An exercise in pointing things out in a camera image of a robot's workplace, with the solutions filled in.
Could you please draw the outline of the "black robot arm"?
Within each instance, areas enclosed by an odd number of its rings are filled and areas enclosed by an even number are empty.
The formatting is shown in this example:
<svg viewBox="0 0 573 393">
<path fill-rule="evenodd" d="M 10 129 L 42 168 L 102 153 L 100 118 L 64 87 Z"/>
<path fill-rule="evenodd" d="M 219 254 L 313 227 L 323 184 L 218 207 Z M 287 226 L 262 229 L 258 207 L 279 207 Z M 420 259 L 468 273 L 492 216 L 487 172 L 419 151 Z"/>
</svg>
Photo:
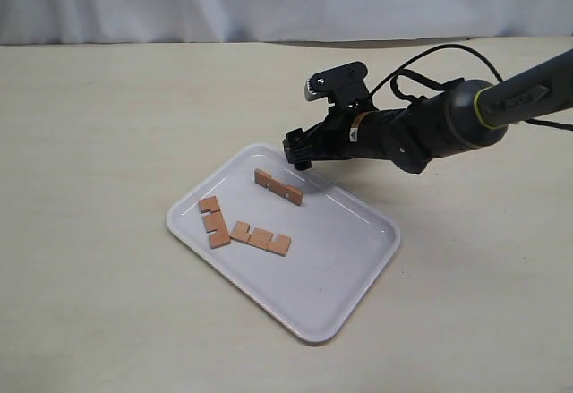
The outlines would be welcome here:
<svg viewBox="0 0 573 393">
<path fill-rule="evenodd" d="M 407 102 L 400 109 L 373 104 L 367 73 L 366 65 L 355 61 L 307 80 L 306 99 L 325 98 L 329 110 L 323 121 L 294 129 L 283 140 L 286 160 L 297 170 L 315 161 L 369 158 L 420 174 L 436 158 L 496 144 L 517 122 L 572 128 L 545 120 L 572 107 L 570 51 L 496 84 L 464 78 L 439 83 L 402 64 L 383 79 Z"/>
</svg>

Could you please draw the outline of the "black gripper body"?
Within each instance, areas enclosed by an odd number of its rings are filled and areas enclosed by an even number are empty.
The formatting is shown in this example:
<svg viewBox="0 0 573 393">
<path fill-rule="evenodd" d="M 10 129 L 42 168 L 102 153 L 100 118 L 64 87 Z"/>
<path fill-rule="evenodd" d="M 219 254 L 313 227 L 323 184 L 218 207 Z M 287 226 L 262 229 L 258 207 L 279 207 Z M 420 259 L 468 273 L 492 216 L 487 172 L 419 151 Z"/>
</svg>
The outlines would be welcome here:
<svg viewBox="0 0 573 393">
<path fill-rule="evenodd" d="M 303 132 L 299 139 L 299 160 L 304 162 L 346 160 L 355 157 L 350 129 L 357 113 L 328 114 L 323 121 Z"/>
</svg>

